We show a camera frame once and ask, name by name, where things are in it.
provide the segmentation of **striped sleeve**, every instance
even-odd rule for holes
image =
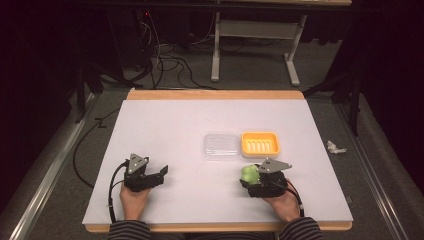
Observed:
[[[324,238],[317,222],[310,217],[291,221],[279,237],[280,240],[321,240]]]
[[[118,221],[110,225],[109,240],[151,239],[150,229],[146,223],[141,221]]]

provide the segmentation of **gray floor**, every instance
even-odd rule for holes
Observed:
[[[218,83],[210,82],[212,49],[210,45],[196,45],[189,52],[170,46],[162,46],[161,53],[184,57],[193,72],[193,79],[217,89],[297,89],[306,90],[321,82],[334,58],[339,44],[320,46],[317,42],[300,44],[295,66],[301,86],[293,88],[282,61],[282,52],[289,42],[274,44],[269,40],[249,40],[239,51],[234,42],[225,44],[221,54],[221,76]],[[175,66],[167,61],[165,69]],[[194,86],[189,81],[187,67],[178,79],[176,69],[164,72],[159,87]],[[125,71],[128,77],[135,75]],[[158,79],[159,70],[154,71]],[[150,78],[139,81],[146,88],[152,86]],[[105,92],[91,100],[92,110],[79,134],[78,140],[96,121],[118,108],[129,89],[105,84]],[[325,232],[326,239],[421,239],[424,235],[424,200],[388,144],[373,118],[364,98],[361,98],[358,118],[359,137],[353,137],[346,127],[345,110],[348,105],[333,105],[331,93],[318,93],[308,99],[312,114],[321,134],[323,144],[328,140],[347,148],[345,154],[329,153],[331,163],[345,196],[351,200],[353,228],[343,232]],[[77,112],[58,130],[52,141],[40,155],[6,211],[0,217],[0,239],[11,236],[22,218],[44,175],[72,137]],[[76,154],[80,174],[90,183],[97,177],[104,152],[113,130],[117,113],[104,120],[106,128],[95,128]],[[53,190],[46,197],[37,221],[32,225],[28,239],[106,239],[105,234],[89,233],[81,224],[92,189],[84,185],[72,168],[72,151]]]

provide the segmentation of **hand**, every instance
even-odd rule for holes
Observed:
[[[296,192],[291,182],[287,179],[288,188],[293,192]],[[283,195],[274,198],[263,198],[265,202],[269,203],[274,209],[277,216],[285,221],[290,222],[294,219],[300,218],[299,205],[296,197],[286,191]]]
[[[146,207],[147,196],[149,195],[150,189],[146,189],[140,192],[131,192],[131,190],[121,184],[121,198],[122,208],[124,209],[125,220],[140,220],[141,214],[143,214],[144,208]]]

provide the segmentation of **white tabletop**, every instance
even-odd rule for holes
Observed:
[[[142,218],[157,231],[161,224],[280,223],[270,206],[250,198],[239,182],[242,167],[263,159],[215,159],[203,153],[207,134],[240,137],[245,131],[278,135],[277,159],[293,165],[283,172],[299,191],[306,216],[324,225],[353,221],[306,100],[215,99],[124,101],[83,224],[87,229],[110,224],[109,183],[131,153],[150,157],[147,173],[169,165],[165,183],[151,191]],[[116,181],[122,178],[123,170]],[[113,198],[121,220],[119,189]]]

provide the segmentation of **transparent container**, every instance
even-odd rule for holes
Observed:
[[[204,139],[204,155],[208,158],[234,157],[240,154],[240,140],[234,134],[207,134]]]

